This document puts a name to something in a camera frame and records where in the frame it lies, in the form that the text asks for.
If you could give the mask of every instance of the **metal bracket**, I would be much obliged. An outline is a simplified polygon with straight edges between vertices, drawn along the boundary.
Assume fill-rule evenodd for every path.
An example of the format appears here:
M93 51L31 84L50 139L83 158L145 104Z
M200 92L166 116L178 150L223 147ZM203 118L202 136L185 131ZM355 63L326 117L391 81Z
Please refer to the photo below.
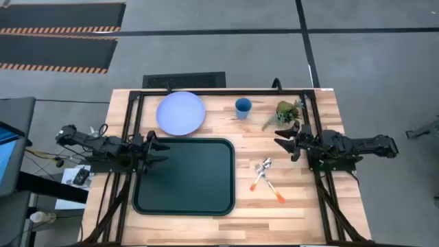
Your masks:
M128 101L135 100L141 95L142 95L142 91L130 91L130 95L128 96Z
M316 92L313 89L305 89L303 93L310 99L316 100Z
M274 79L272 89L277 89L278 93L283 92L281 81L278 78Z
M169 85L169 82L166 82L166 90L167 90L168 94L173 93L172 89L171 89L171 86Z

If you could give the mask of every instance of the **white paper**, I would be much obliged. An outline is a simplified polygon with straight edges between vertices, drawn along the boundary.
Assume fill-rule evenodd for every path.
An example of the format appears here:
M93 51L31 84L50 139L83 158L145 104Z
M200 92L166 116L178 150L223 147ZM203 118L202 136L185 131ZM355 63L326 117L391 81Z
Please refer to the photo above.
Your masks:
M66 169L64 169L64 174L62 175L61 183L67 185L68 184L67 181L69 181L69 180L73 181L73 179L76 177L76 174L83 167L85 169L87 169L88 171L90 171L90 165L77 165L75 168L66 168ZM72 184L70 184L70 186L77 187L77 188L82 188L84 190L89 191L90 190L89 185L90 185L90 182L91 182L92 178L93 178L93 174L90 173L90 176L87 178L87 180L89 180L89 181L86 181L84 183L84 186L79 187L77 185L72 185ZM55 209L56 210L63 210L63 209L85 209L85 204L78 203L78 202L71 202L71 201L68 201L68 200L57 199L56 200L56 204L55 204Z

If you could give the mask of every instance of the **blue cup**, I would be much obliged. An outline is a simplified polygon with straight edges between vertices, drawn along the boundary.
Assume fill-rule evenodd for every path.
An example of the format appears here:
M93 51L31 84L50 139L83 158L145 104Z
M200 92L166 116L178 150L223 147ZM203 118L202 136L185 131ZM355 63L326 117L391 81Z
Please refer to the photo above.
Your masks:
M247 98L241 98L236 101L236 116L240 120L244 120L247 118L248 113L250 113L250 109L252 108L252 102Z

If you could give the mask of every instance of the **computer screen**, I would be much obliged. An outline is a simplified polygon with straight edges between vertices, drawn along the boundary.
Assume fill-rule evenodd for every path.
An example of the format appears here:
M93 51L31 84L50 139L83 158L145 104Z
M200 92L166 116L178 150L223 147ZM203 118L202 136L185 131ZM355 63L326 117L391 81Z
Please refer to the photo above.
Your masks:
M2 143L8 143L10 141L17 140L19 137L20 136L18 134L0 127L0 145Z
M8 166L9 159L14 151L16 141L11 141L0 145L0 182L3 180L6 167Z

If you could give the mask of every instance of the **dark green tray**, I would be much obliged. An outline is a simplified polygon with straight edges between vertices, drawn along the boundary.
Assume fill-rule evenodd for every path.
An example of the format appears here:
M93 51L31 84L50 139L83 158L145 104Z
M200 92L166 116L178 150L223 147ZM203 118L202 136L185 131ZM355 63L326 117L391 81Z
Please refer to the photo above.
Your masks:
M140 214L226 215L235 205L235 149L230 141L160 138L169 159L137 177L132 205Z

